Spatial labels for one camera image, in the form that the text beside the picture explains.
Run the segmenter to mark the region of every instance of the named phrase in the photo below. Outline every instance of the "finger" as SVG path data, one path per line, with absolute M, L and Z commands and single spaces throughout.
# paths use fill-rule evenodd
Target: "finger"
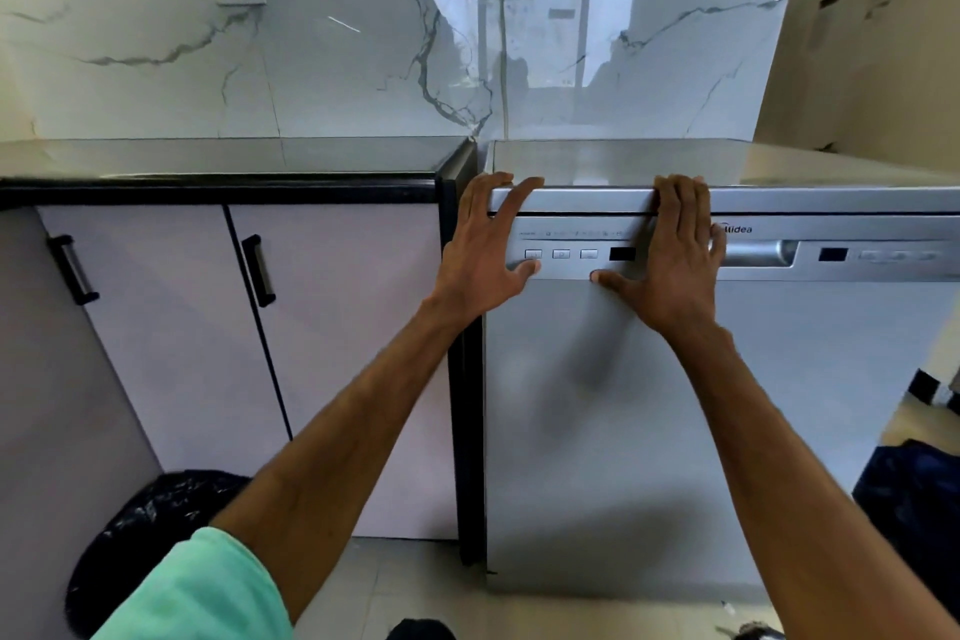
M 677 175 L 676 188 L 679 194 L 677 233 L 683 241 L 693 242 L 697 237 L 697 192 L 686 175 Z
M 710 236 L 713 238 L 710 245 L 710 263 L 714 270 L 719 270 L 727 256 L 727 231 L 719 223 L 714 223 L 710 227 Z
M 711 240 L 711 189 L 703 178 L 698 178 L 693 190 L 697 198 L 697 244 L 706 248 Z
M 540 261 L 536 258 L 531 258 L 530 260 L 524 260 L 513 270 L 513 279 L 516 281 L 517 294 L 523 291 L 523 287 L 527 285 L 527 281 L 530 280 L 530 277 L 540 271 L 540 269 Z
M 494 188 L 500 188 L 513 181 L 514 176 L 510 172 L 495 172 L 491 175 L 484 175 L 483 179 L 473 189 L 470 218 L 474 221 L 479 218 L 486 219 L 487 212 L 490 210 L 490 195 Z
M 657 177 L 654 187 L 659 195 L 654 235 L 673 236 L 677 233 L 677 223 L 680 221 L 680 197 L 674 188 L 673 177 Z
M 623 296 L 627 287 L 633 283 L 617 271 L 593 271 L 590 274 L 590 281 L 620 296 Z
M 530 196 L 537 188 L 544 186 L 543 177 L 528 177 L 522 183 L 514 187 L 503 201 L 496 214 L 497 227 L 502 231 L 510 232 L 514 225 L 514 219 L 517 213 L 521 211 L 523 201 Z
M 474 205 L 474 188 L 481 177 L 483 177 L 483 175 L 477 175 L 466 183 L 466 187 L 463 188 L 463 194 L 460 196 L 460 208 L 457 209 L 458 228 L 462 223 L 466 223 L 471 216 L 471 207 Z

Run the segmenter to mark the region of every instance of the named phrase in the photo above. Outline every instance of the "person's left arm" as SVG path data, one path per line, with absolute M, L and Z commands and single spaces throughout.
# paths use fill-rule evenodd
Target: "person's left arm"
M 487 215 L 493 189 L 512 180 L 498 172 L 466 187 L 433 293 L 211 523 L 262 562 L 291 623 L 340 559 L 403 425 L 450 345 L 474 319 L 518 295 L 540 266 L 530 260 L 509 271 L 504 263 L 514 218 L 543 180 L 523 181 L 495 218 Z

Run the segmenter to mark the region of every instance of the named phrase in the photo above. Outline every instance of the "mint green shirt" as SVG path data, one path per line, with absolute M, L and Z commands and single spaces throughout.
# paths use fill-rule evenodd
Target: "mint green shirt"
M 93 640 L 290 640 L 280 590 L 247 547 L 219 528 L 170 549 Z

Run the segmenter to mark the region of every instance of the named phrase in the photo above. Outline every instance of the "silver dishwasher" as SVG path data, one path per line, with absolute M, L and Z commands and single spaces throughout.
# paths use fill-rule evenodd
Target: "silver dishwasher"
M 808 154 L 820 171 L 798 178 Z M 932 173 L 719 140 L 496 142 L 490 159 L 517 182 L 543 174 L 547 186 L 528 199 L 507 252 L 508 263 L 537 257 L 542 269 L 486 316 L 489 585 L 763 599 L 683 369 L 590 273 L 642 273 L 654 174 L 719 185 L 714 220 L 729 247 L 717 319 L 850 491 L 954 304 L 960 188 Z M 772 186 L 778 171 L 784 182 Z M 767 185 L 732 186 L 753 172 Z M 824 186 L 831 172 L 845 185 Z M 814 174 L 821 185 L 791 185 Z M 494 194 L 492 211 L 505 195 Z

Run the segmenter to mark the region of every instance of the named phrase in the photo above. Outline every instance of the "wire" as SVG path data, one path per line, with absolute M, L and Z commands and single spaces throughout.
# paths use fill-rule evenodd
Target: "wire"
M 507 106 L 507 0 L 500 0 L 500 100 L 503 103 L 503 139 L 510 139 L 510 109 Z

